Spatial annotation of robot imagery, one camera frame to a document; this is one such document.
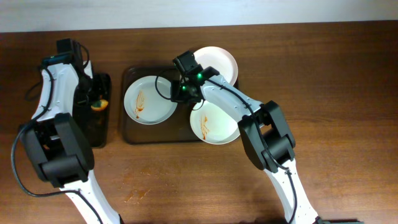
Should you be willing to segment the yellow green sponge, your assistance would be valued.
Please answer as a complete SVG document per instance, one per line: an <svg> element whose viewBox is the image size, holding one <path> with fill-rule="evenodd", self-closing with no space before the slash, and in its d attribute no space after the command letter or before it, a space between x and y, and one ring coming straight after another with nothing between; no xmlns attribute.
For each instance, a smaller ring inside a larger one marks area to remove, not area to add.
<svg viewBox="0 0 398 224"><path fill-rule="evenodd" d="M100 99L91 105L91 109L93 111L103 111L108 107L108 105L109 102L107 100Z"/></svg>

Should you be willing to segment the white plate with sauce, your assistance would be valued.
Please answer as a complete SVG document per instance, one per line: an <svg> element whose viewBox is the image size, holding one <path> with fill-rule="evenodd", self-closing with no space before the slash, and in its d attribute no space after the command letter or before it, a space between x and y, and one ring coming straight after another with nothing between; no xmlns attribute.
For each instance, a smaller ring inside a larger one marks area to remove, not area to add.
<svg viewBox="0 0 398 224"><path fill-rule="evenodd" d="M240 137L237 122L208 101L193 106L190 126L193 133L208 144L227 144Z"/></svg>

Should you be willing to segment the pale grey plate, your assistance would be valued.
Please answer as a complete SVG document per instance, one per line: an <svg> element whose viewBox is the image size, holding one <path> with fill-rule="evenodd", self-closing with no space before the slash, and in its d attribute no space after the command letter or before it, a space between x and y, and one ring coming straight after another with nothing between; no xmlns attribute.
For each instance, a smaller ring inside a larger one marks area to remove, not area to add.
<svg viewBox="0 0 398 224"><path fill-rule="evenodd" d="M163 77L146 76L134 81L124 94L124 110L135 122L159 124L171 117L177 103L171 102L171 82Z"/></svg>

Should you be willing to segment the pink plate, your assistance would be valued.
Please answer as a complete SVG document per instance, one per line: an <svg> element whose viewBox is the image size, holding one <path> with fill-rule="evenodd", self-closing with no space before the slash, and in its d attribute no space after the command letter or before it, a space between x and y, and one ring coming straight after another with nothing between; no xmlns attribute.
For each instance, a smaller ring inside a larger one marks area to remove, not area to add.
<svg viewBox="0 0 398 224"><path fill-rule="evenodd" d="M203 47L194 53L195 60L203 68L213 67L230 84L234 85L238 79L238 64L234 57L220 47Z"/></svg>

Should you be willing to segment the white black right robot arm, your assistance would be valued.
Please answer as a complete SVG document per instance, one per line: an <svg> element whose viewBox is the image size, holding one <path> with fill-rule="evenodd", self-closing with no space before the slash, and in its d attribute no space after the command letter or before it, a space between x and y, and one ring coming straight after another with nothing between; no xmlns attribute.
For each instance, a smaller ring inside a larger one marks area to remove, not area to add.
<svg viewBox="0 0 398 224"><path fill-rule="evenodd" d="M171 100L207 101L237 122L244 151L252 164L270 178L287 223L318 223L300 181L295 160L295 139L277 103L254 100L230 85L214 68L197 65L179 68L172 82Z"/></svg>

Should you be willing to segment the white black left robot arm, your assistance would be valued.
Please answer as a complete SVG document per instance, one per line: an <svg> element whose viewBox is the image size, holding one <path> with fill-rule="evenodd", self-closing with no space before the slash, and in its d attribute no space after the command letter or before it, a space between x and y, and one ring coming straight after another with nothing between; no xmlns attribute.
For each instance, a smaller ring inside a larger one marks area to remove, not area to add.
<svg viewBox="0 0 398 224"><path fill-rule="evenodd" d="M73 53L43 59L40 73L44 82L38 108L15 142L22 142L39 179L51 183L55 190L33 193L21 180L17 183L32 197L66 195L87 223L122 223L96 181L93 150L72 117L78 85L92 79L85 71L88 64Z"/></svg>

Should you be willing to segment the black water tray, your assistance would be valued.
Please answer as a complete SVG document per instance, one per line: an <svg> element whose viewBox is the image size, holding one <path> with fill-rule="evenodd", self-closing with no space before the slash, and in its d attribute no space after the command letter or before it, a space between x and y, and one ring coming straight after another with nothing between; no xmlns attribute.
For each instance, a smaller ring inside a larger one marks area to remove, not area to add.
<svg viewBox="0 0 398 224"><path fill-rule="evenodd" d="M107 73L96 73L99 79L99 100L109 102L103 111L93 111L91 105L75 106L73 102L73 119L81 129L91 147L104 147L106 144L109 109L111 99L111 77Z"/></svg>

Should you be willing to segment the brown plastic tray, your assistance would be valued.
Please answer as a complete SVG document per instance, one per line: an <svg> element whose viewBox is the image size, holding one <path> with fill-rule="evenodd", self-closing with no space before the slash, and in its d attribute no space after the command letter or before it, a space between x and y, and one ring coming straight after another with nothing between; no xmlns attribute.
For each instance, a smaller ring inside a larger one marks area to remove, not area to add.
<svg viewBox="0 0 398 224"><path fill-rule="evenodd" d="M152 144L166 142L198 142L198 138L190 126L190 114L197 108L193 103L177 105L176 110L165 121L159 124L140 124L134 121L126 112L124 96L127 89L138 79L160 75L168 80L177 77L178 72L171 67L129 67L122 75L121 106L119 128L123 139L129 144Z"/></svg>

